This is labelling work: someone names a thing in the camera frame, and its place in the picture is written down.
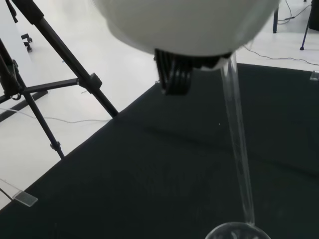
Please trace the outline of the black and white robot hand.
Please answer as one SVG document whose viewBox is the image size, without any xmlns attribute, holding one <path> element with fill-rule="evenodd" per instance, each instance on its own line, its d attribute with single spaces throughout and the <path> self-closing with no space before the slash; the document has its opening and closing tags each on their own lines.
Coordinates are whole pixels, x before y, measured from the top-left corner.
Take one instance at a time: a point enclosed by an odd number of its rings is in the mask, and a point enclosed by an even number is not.
<svg viewBox="0 0 319 239">
<path fill-rule="evenodd" d="M 188 93 L 192 72 L 221 70 L 238 80 L 235 52 L 251 41 L 277 8 L 276 0 L 97 0 L 109 31 L 153 54 L 166 95 Z"/>
</svg>

